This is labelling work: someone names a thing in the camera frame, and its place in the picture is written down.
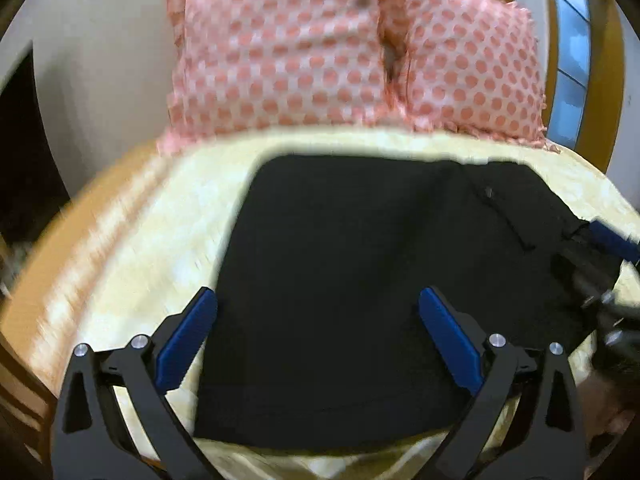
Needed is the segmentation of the right polka dot pillow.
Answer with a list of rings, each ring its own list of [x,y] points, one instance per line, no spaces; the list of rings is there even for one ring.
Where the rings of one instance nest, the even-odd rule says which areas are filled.
[[[380,0],[380,12],[394,105],[413,131],[550,148],[529,10],[503,0]]]

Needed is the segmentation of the left polka dot pillow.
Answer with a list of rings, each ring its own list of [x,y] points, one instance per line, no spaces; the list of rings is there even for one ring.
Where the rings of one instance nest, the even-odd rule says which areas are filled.
[[[245,130],[376,126],[394,110],[380,0],[166,0],[164,154]]]

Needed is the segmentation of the black pants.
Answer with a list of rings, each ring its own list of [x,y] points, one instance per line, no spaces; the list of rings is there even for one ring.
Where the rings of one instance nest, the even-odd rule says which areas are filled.
[[[516,346],[574,350],[593,324],[561,252],[586,227],[516,162],[265,162],[222,259],[194,434],[337,451],[449,428],[472,396],[422,323],[420,292]]]

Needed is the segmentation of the yellow floral bedsheet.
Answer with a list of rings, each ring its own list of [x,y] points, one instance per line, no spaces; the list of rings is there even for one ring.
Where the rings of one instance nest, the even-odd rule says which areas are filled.
[[[182,308],[217,275],[240,198],[258,165],[286,153],[378,155],[430,162],[512,160],[531,166],[579,217],[601,218],[630,236],[639,217],[599,170],[564,148],[558,154],[390,129],[270,132],[216,141],[177,157],[149,156],[69,255],[45,244],[32,264],[53,281],[41,300],[21,280],[4,333],[29,367],[56,387],[83,336],[123,344]]]

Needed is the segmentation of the wooden window frame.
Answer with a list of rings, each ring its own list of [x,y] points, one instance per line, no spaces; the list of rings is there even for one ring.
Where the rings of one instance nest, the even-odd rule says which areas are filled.
[[[622,124],[623,19],[634,0],[513,0],[532,11],[546,74],[547,138],[608,170]]]

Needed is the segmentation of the polka dot pillow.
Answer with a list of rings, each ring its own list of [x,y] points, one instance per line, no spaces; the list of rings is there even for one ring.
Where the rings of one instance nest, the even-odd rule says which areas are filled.
[[[245,130],[376,126],[394,110],[380,0],[166,0],[164,154]]]
[[[380,0],[380,12],[394,105],[413,131],[550,148],[529,10],[503,0]]]

